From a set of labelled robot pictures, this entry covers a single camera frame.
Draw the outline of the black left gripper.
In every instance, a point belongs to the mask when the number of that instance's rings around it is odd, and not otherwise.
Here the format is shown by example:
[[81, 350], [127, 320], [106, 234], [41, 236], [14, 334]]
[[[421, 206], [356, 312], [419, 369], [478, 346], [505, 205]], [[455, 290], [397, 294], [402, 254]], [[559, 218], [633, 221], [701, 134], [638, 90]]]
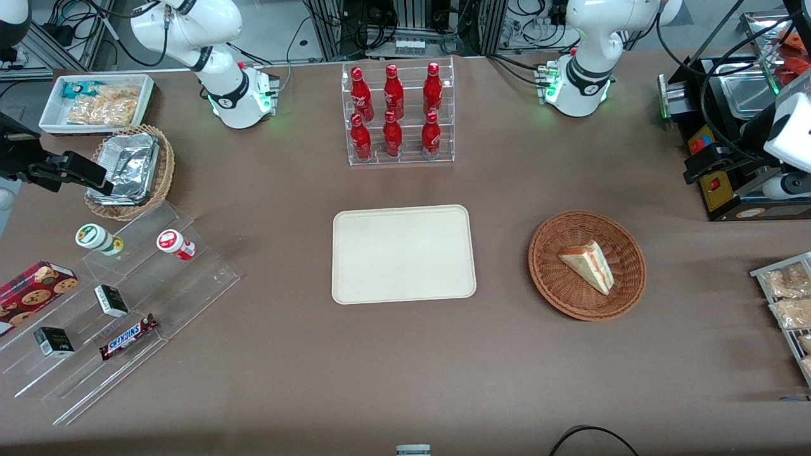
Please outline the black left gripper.
[[684, 182], [687, 185], [695, 184], [701, 177], [712, 172], [734, 167], [740, 159], [741, 155], [738, 152], [726, 146], [706, 145], [697, 153], [684, 159], [684, 168], [686, 168], [682, 174]]

